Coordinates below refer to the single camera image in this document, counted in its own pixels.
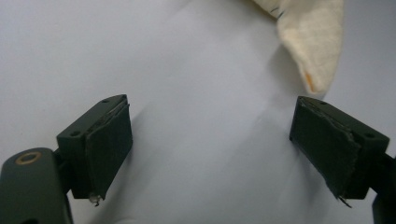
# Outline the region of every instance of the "white table surface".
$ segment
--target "white table surface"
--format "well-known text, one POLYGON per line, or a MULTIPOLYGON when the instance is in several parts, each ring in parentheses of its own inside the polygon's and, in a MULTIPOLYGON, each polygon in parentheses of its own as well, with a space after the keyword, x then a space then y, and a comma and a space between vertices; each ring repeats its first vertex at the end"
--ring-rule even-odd
MULTIPOLYGON (((396 2, 347 0, 324 100, 396 139, 396 2)), ((0 1, 0 162, 128 94, 133 155, 77 224, 372 223, 289 141, 304 95, 275 22, 248 0, 0 1)), ((388 154, 396 154, 391 142, 388 154)))

